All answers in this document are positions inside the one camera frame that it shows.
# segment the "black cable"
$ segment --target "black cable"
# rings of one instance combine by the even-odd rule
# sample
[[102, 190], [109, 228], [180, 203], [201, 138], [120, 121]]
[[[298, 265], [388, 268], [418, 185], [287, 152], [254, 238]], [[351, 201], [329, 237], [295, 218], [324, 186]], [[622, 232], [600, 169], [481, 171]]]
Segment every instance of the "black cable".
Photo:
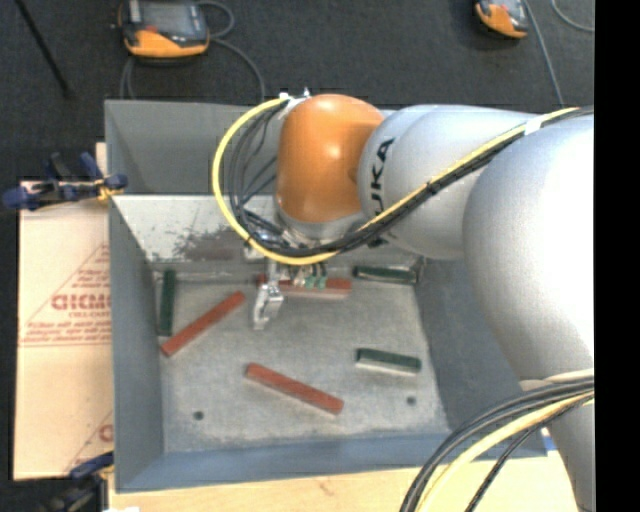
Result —
[[558, 5], [556, 4], [556, 0], [551, 0], [551, 7], [553, 8], [554, 12], [558, 15], [558, 17], [564, 21], [567, 25], [577, 29], [577, 30], [582, 30], [584, 32], [595, 32], [595, 26], [594, 27], [588, 27], [586, 25], [581, 25], [580, 23], [577, 23], [575, 21], [573, 21], [571, 18], [569, 18], [566, 14], [564, 14], [560, 8], [558, 7]]
[[[264, 102], [267, 96], [267, 91], [266, 91], [264, 77], [262, 76], [262, 73], [258, 69], [258, 66], [256, 66], [253, 60], [244, 51], [242, 51], [237, 46], [231, 44], [230, 42], [222, 39], [223, 37], [230, 34], [236, 26], [236, 18], [235, 18], [235, 15], [233, 14], [233, 11], [226, 5], [213, 0], [200, 0], [199, 2], [196, 2], [196, 4], [198, 6], [216, 7], [222, 10], [227, 15], [228, 17], [227, 25], [222, 30], [210, 33], [209, 35], [210, 41], [214, 44], [222, 46], [223, 48], [226, 48], [231, 52], [235, 53], [249, 66], [249, 68], [251, 69], [251, 71], [253, 72], [253, 74], [255, 75], [258, 81], [258, 87], [260, 89], [258, 102], [259, 103]], [[126, 97], [125, 94], [128, 94], [130, 99], [136, 99], [136, 95], [134, 93], [133, 86], [132, 86], [132, 78], [131, 78], [135, 63], [136, 63], [135, 57], [130, 56], [125, 62], [124, 67], [122, 69], [122, 74], [120, 77], [120, 98], [121, 99], [125, 99]]]
[[407, 491], [400, 512], [415, 511], [427, 482], [433, 473], [455, 448], [469, 438], [478, 435], [487, 428], [495, 429], [497, 425], [505, 420], [513, 421], [522, 414], [556, 403], [559, 400], [592, 391], [593, 388], [593, 377], [576, 379], [561, 384], [551, 384], [499, 403], [479, 416], [468, 420], [447, 437], [419, 471]]
[[[559, 115], [555, 118], [549, 119], [546, 122], [542, 123], [542, 126], [547, 126], [551, 123], [559, 122], [561, 120], [568, 120], [576, 116], [581, 116], [585, 114], [589, 114], [593, 112], [593, 108], [584, 108], [584, 109], [576, 109], [572, 111], [568, 111], [562, 115]], [[256, 121], [256, 125], [260, 124], [264, 118], [260, 117]], [[306, 256], [314, 256], [324, 252], [347, 252], [363, 245], [369, 244], [374, 240], [378, 239], [380, 235], [391, 229], [395, 224], [399, 221], [407, 217], [412, 211], [414, 211], [418, 206], [424, 203], [427, 199], [437, 194], [443, 188], [455, 183], [459, 179], [467, 176], [468, 174], [482, 168], [485, 166], [498, 152], [502, 151], [505, 147], [515, 142], [524, 136], [524, 130], [514, 133], [511, 137], [505, 139], [500, 144], [488, 149], [484, 153], [480, 154], [470, 162], [467, 162], [465, 165], [461, 166], [454, 173], [451, 173], [444, 178], [441, 178], [437, 182], [430, 183], [425, 187], [420, 193], [416, 194], [411, 200], [407, 201], [402, 207], [398, 208], [396, 211], [391, 212], [387, 216], [382, 219], [379, 219], [376, 222], [371, 223], [366, 228], [353, 231], [347, 233], [342, 238], [338, 240], [334, 240], [328, 243], [319, 244], [313, 247], [291, 247], [291, 246], [283, 246], [278, 245], [275, 242], [271, 242], [268, 245], [265, 244], [264, 247], [269, 250], [275, 250], [284, 256], [292, 256], [292, 257], [306, 257]], [[242, 218], [241, 215], [236, 215], [239, 223], [243, 226], [243, 228], [253, 237], [255, 238], [258, 234], [255, 233], [251, 226], [248, 225]]]
[[258, 66], [256, 66], [253, 60], [244, 51], [242, 51], [237, 46], [231, 44], [230, 42], [222, 39], [235, 28], [236, 19], [233, 14], [233, 11], [231, 11], [231, 9], [229, 9], [229, 7], [227, 7], [226, 5], [220, 2], [216, 2], [214, 0], [200, 0], [199, 2], [197, 2], [197, 4], [200, 6], [207, 5], [211, 7], [216, 7], [225, 12], [227, 17], [229, 18], [229, 23], [223, 30], [211, 34], [211, 41], [219, 46], [222, 46], [223, 48], [230, 50], [231, 52], [238, 55], [242, 60], [244, 60], [244, 62], [249, 66], [249, 68], [255, 75], [256, 79], [258, 80], [258, 87], [260, 88], [260, 97], [259, 97], [258, 103], [263, 103], [267, 96], [267, 90], [264, 83], [264, 77], [262, 76], [262, 73], [258, 69]]
[[522, 446], [522, 444], [527, 439], [529, 439], [533, 434], [538, 432], [541, 428], [543, 428], [545, 426], [548, 426], [554, 420], [556, 420], [560, 416], [563, 416], [564, 414], [566, 414], [570, 410], [577, 409], [578, 407], [584, 405], [584, 403], [587, 402], [588, 400], [590, 400], [590, 398], [585, 398], [585, 399], [580, 400], [579, 402], [577, 402], [575, 404], [568, 405], [567, 407], [565, 407], [565, 408], [561, 409], [560, 411], [558, 411], [557, 413], [555, 413], [552, 417], [546, 419], [542, 424], [535, 425], [535, 426], [533, 426], [531, 428], [528, 428], [527, 430], [524, 430], [518, 436], [516, 436], [513, 439], [513, 441], [509, 444], [509, 446], [505, 449], [505, 451], [496, 460], [495, 464], [493, 465], [493, 467], [491, 468], [491, 470], [489, 471], [489, 473], [487, 474], [485, 479], [482, 481], [482, 484], [480, 484], [480, 487], [478, 487], [478, 490], [476, 491], [476, 493], [473, 495], [473, 497], [469, 501], [469, 504], [467, 505], [467, 508], [465, 509], [465, 512], [473, 512], [477, 508], [478, 504], [480, 503], [480, 500], [484, 497], [484, 495], [486, 494], [487, 490], [489, 489], [489, 486], [496, 479], [496, 477], [498, 476], [498, 473], [504, 467], [504, 465], [506, 464], [506, 462], [509, 459], [509, 457], [511, 457], [511, 455], [513, 455], [513, 453], [520, 446]]
[[542, 50], [544, 63], [547, 66], [547, 70], [549, 71], [549, 76], [551, 78], [551, 85], [553, 85], [553, 90], [556, 94], [556, 98], [558, 99], [559, 106], [563, 108], [565, 106], [564, 98], [562, 97], [562, 92], [560, 91], [560, 85], [558, 84], [556, 73], [553, 70], [553, 64], [551, 63], [551, 57], [549, 57], [547, 46], [544, 44], [544, 38], [542, 37], [542, 33], [540, 32], [540, 27], [538, 26], [538, 22], [536, 21], [536, 18], [533, 15], [533, 11], [531, 10], [531, 7], [529, 7], [529, 2], [527, 2], [527, 0], [522, 0], [522, 4], [527, 10], [527, 14], [529, 15], [529, 18], [531, 18], [531, 25], [533, 26], [533, 30], [536, 34], [536, 38], [538, 39], [538, 44], [540, 45], [540, 49]]
[[73, 89], [65, 79], [64, 75], [62, 74], [62, 71], [60, 71], [60, 68], [58, 67], [56, 60], [53, 58], [51, 51], [49, 51], [49, 47], [47, 46], [47, 43], [42, 37], [42, 34], [40, 34], [40, 31], [38, 30], [36, 22], [31, 16], [29, 9], [27, 9], [26, 4], [23, 2], [23, 0], [14, 0], [14, 1], [16, 6], [18, 7], [18, 10], [20, 11], [20, 14], [22, 15], [22, 18], [24, 19], [25, 23], [29, 27], [29, 30], [31, 31], [31, 35], [33, 35], [33, 38], [36, 40], [36, 43], [38, 44], [38, 48], [40, 48], [40, 51], [42, 52], [42, 55], [47, 61], [49, 68], [51, 69], [56, 81], [58, 82], [58, 85], [60, 85], [60, 89], [62, 90], [62, 95], [67, 99], [73, 98], [75, 96], [75, 93], [73, 92]]

